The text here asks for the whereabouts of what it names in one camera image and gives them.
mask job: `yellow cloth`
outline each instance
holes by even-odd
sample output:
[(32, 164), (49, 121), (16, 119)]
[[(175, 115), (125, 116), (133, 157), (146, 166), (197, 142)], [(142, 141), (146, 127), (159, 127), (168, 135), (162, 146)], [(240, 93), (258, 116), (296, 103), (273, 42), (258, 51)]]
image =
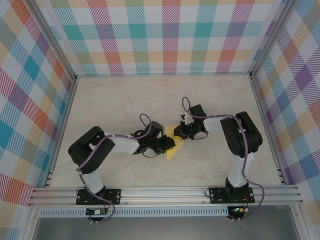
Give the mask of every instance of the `yellow cloth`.
[(175, 155), (175, 153), (178, 151), (178, 149), (184, 143), (184, 140), (174, 137), (174, 130), (176, 127), (177, 127), (177, 125), (166, 126), (164, 129), (164, 134), (167, 135), (168, 137), (172, 138), (174, 140), (174, 144), (175, 144), (175, 146), (172, 149), (170, 149), (166, 152), (166, 159), (168, 161), (170, 161), (170, 159), (173, 157), (173, 155)]

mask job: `purple cable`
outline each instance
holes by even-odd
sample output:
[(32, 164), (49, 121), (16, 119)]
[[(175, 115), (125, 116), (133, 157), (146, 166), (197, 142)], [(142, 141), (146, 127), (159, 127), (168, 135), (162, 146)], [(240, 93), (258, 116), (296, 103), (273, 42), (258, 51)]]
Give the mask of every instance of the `purple cable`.
[(147, 131), (144, 135), (142, 135), (142, 136), (137, 136), (137, 137), (130, 137), (130, 136), (127, 136), (127, 135), (122, 135), (122, 134), (110, 134), (110, 135), (107, 135), (107, 136), (103, 137), (103, 138), (99, 141), (99, 143), (95, 146), (95, 148), (94, 148), (93, 151), (90, 153), (90, 155), (87, 157), (87, 159), (86, 159), (79, 167), (77, 167), (77, 168), (75, 169), (77, 172), (79, 172), (80, 179), (81, 179), (82, 183), (84, 184), (84, 188), (88, 191), (88, 193), (90, 193), (90, 194), (91, 194), (92, 196), (94, 196), (95, 198), (97, 198), (97, 199), (99, 199), (99, 200), (101, 200), (101, 201), (103, 201), (103, 202), (105, 202), (105, 203), (107, 203), (107, 204), (109, 204), (109, 205), (111, 205), (111, 206), (113, 207), (113, 211), (112, 211), (111, 215), (108, 216), (108, 217), (105, 217), (104, 219), (102, 219), (102, 220), (100, 220), (100, 221), (97, 221), (97, 222), (96, 222), (97, 224), (98, 224), (98, 223), (103, 223), (103, 222), (109, 220), (109, 219), (115, 214), (115, 212), (116, 212), (116, 207), (115, 207), (115, 205), (114, 205), (111, 201), (108, 201), (107, 199), (104, 199), (103, 197), (100, 197), (100, 196), (94, 194), (94, 193), (87, 187), (86, 182), (85, 182), (85, 180), (84, 180), (84, 178), (83, 178), (83, 175), (82, 175), (82, 173), (81, 173), (80, 171), (81, 171), (81, 169), (90, 161), (90, 159), (91, 159), (92, 156), (95, 154), (95, 152), (97, 151), (97, 149), (99, 148), (99, 146), (104, 142), (104, 140), (106, 140), (106, 139), (108, 139), (108, 138), (111, 138), (111, 137), (121, 137), (121, 138), (127, 138), (127, 139), (132, 139), (132, 140), (138, 140), (138, 139), (142, 139), (142, 138), (144, 138), (145, 136), (147, 136), (147, 135), (150, 133), (151, 127), (152, 127), (152, 126), (151, 126), (151, 118), (150, 118), (147, 114), (144, 114), (144, 113), (141, 113), (141, 114), (140, 114), (139, 118), (140, 118), (142, 124), (143, 124), (145, 127), (147, 127), (147, 125), (146, 125), (146, 124), (144, 123), (144, 121), (142, 120), (142, 116), (146, 116), (146, 118), (149, 120), (149, 128), (148, 128), (148, 131)]
[(231, 118), (233, 118), (233, 119), (236, 121), (236, 123), (239, 125), (239, 128), (240, 128), (240, 130), (241, 130), (241, 134), (242, 134), (242, 137), (243, 137), (243, 142), (244, 142), (244, 160), (243, 160), (243, 166), (242, 166), (242, 176), (244, 177), (244, 179), (245, 179), (248, 183), (250, 183), (250, 184), (252, 184), (252, 185), (256, 185), (256, 186), (260, 187), (261, 190), (262, 190), (262, 197), (261, 197), (261, 201), (259, 202), (258, 206), (256, 207), (256, 209), (255, 209), (250, 215), (243, 217), (242, 220), (249, 218), (249, 217), (250, 217), (253, 213), (255, 213), (255, 212), (258, 210), (258, 208), (260, 208), (260, 206), (262, 205), (262, 203), (263, 203), (263, 201), (264, 201), (264, 199), (265, 199), (265, 189), (264, 189), (264, 187), (263, 187), (262, 185), (260, 185), (260, 184), (258, 184), (258, 183), (255, 183), (255, 182), (253, 182), (253, 181), (250, 181), (250, 180), (247, 178), (246, 174), (245, 174), (245, 169), (246, 169), (246, 164), (247, 164), (247, 159), (248, 159), (248, 142), (247, 142), (247, 138), (246, 138), (246, 134), (245, 134), (244, 128), (243, 128), (242, 125), (241, 125), (241, 122), (239, 121), (238, 118), (236, 118), (236, 116), (234, 116), (234, 115), (232, 115), (232, 114), (221, 114), (221, 115), (211, 115), (211, 116), (195, 116), (195, 115), (192, 115), (192, 114), (186, 109), (186, 107), (185, 107), (185, 104), (184, 104), (184, 100), (185, 100), (185, 99), (187, 100), (187, 102), (188, 102), (188, 104), (189, 104), (188, 109), (190, 109), (190, 107), (191, 107), (190, 100), (189, 100), (189, 98), (186, 97), (186, 96), (184, 96), (184, 97), (182, 98), (182, 107), (183, 107), (184, 111), (185, 111), (188, 115), (190, 115), (191, 117), (193, 117), (193, 118), (195, 118), (195, 119), (211, 119), (211, 118), (231, 117)]

